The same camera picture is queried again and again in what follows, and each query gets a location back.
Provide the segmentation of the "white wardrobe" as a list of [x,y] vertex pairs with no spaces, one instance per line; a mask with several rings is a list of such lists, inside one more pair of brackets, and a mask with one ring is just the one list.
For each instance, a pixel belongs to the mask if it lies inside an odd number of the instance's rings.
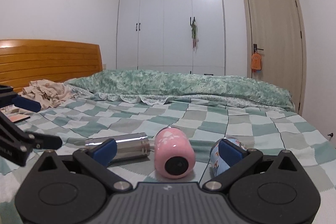
[[[198,26],[193,50],[191,20]],[[223,0],[120,0],[116,67],[224,75]]]

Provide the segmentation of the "blue cartoon cup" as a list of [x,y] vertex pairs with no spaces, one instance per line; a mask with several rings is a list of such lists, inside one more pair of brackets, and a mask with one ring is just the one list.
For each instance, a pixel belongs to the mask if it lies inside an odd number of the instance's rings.
[[210,165],[214,177],[225,172],[243,159],[246,148],[233,137],[218,140],[210,150]]

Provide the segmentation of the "pink cup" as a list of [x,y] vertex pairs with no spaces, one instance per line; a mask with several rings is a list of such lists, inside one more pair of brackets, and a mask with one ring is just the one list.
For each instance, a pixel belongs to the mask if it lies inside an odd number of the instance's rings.
[[154,139],[154,166],[163,177],[186,177],[195,166],[195,152],[186,134],[175,127],[165,127]]

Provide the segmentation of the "orange hanging pouch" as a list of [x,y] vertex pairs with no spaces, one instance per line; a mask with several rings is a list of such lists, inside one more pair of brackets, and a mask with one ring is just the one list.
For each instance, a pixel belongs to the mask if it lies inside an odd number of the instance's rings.
[[262,57],[258,52],[255,52],[251,56],[251,70],[253,72],[262,70]]

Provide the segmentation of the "green floral quilt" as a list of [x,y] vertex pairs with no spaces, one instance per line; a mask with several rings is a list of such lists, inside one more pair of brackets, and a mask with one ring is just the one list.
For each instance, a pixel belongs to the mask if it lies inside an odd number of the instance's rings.
[[65,82],[73,92],[95,101],[143,102],[205,100],[233,107],[294,111],[288,90],[241,76],[205,76],[151,70],[104,70]]

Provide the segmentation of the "wooden headboard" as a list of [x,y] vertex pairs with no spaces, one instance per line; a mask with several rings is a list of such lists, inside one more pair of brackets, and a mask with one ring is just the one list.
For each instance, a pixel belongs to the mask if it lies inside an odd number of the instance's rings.
[[1,40],[1,84],[16,92],[35,80],[66,80],[103,69],[97,44],[59,40]]

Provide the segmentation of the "green hanging ornament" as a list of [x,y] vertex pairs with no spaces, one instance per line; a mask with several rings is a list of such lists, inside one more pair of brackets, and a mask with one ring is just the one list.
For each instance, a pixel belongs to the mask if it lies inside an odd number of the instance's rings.
[[197,50],[198,46],[198,26],[195,20],[195,17],[191,20],[191,37],[193,42],[193,50]]

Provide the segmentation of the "beige crumpled clothes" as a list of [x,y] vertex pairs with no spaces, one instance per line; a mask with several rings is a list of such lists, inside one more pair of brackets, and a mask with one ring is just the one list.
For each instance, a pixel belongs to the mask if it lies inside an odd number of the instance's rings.
[[39,102],[42,110],[56,108],[72,98],[71,89],[68,86],[45,79],[30,81],[29,86],[22,88],[19,95]]

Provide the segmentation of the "stainless steel cup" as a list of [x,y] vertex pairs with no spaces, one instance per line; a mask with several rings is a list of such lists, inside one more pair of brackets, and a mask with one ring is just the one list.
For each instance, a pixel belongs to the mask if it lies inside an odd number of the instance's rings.
[[92,149],[96,145],[100,145],[104,141],[112,138],[117,143],[117,153],[108,166],[113,162],[142,159],[150,155],[149,139],[144,132],[88,139],[85,141],[84,147]]

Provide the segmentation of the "checkered green bed sheet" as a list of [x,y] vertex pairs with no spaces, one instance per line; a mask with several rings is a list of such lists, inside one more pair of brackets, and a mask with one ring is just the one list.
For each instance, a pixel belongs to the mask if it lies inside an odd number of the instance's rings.
[[315,223],[335,223],[335,147],[299,114],[281,107],[227,106],[205,100],[178,100],[163,105],[75,98],[56,108],[30,113],[19,122],[23,131],[55,135],[62,140],[58,155],[71,155],[105,138],[145,134],[150,144],[178,132],[195,153],[185,182],[204,184],[221,165],[211,159],[220,139],[266,155],[294,154],[321,197]]

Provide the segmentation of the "beige wooden door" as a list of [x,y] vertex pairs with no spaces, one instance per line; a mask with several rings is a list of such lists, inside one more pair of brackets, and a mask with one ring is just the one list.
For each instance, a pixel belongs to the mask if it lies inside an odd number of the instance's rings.
[[[247,76],[291,93],[302,114],[306,87],[306,38],[299,0],[244,0]],[[263,51],[262,70],[251,70],[253,44]]]

